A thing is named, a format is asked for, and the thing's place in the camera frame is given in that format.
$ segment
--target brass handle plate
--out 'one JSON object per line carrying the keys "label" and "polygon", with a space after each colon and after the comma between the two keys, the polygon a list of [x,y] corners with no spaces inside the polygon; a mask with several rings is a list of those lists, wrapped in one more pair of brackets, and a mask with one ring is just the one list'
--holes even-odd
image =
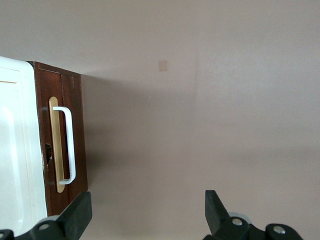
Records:
{"label": "brass handle plate", "polygon": [[55,96],[52,96],[49,99],[49,112],[53,143],[56,190],[58,193],[62,193],[65,189],[65,185],[60,184],[60,181],[65,178],[65,174],[62,156],[59,112],[55,111],[54,107],[58,107],[58,99]]}

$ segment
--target keyhole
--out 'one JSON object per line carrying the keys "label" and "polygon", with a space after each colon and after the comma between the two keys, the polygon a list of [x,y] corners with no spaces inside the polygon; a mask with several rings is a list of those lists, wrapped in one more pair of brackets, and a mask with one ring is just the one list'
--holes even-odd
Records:
{"label": "keyhole", "polygon": [[49,164],[50,160],[52,159],[52,148],[48,143],[45,144],[45,157],[46,164]]}

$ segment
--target wall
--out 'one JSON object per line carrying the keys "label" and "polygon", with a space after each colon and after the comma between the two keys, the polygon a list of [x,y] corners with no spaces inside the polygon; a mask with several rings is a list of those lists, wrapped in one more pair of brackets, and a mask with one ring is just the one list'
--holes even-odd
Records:
{"label": "wall", "polygon": [[[228,211],[320,235],[318,1],[0,3],[0,52],[79,72],[83,239],[202,239]],[[159,71],[167,60],[168,71]]]}

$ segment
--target metal bolt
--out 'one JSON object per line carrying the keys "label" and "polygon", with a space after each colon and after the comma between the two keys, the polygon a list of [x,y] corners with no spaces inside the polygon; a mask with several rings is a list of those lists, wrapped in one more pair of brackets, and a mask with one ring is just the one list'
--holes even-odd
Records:
{"label": "metal bolt", "polygon": [[48,223],[44,223],[42,224],[41,226],[39,226],[39,230],[45,230],[49,227],[49,224]]}
{"label": "metal bolt", "polygon": [[232,223],[236,226],[241,226],[242,225],[242,221],[239,218],[234,218],[232,219]]}
{"label": "metal bolt", "polygon": [[273,231],[275,231],[278,234],[285,234],[286,233],[286,230],[281,226],[274,226]]}

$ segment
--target white handle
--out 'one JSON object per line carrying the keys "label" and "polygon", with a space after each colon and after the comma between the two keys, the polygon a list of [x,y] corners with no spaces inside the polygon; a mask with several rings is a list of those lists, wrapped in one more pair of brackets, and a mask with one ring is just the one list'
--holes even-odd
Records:
{"label": "white handle", "polygon": [[60,184],[67,185],[72,183],[72,181],[75,180],[76,178],[75,145],[74,145],[74,133],[72,129],[72,116],[69,108],[65,106],[54,106],[53,110],[62,111],[65,115],[66,141],[67,141],[67,147],[68,147],[70,178],[62,179],[60,181]]}

